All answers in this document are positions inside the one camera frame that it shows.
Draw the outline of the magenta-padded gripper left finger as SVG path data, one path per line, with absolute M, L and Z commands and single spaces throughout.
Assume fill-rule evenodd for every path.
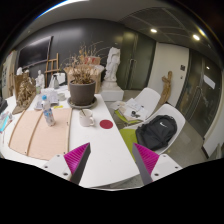
M 86 143 L 64 155 L 55 155 L 42 169 L 78 185 L 90 153 L 90 144 Z

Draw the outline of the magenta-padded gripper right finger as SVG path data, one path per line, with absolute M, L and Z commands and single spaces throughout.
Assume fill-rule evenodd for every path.
M 182 167 L 167 154 L 158 155 L 137 143 L 133 144 L 132 153 L 144 185 L 182 169 Z

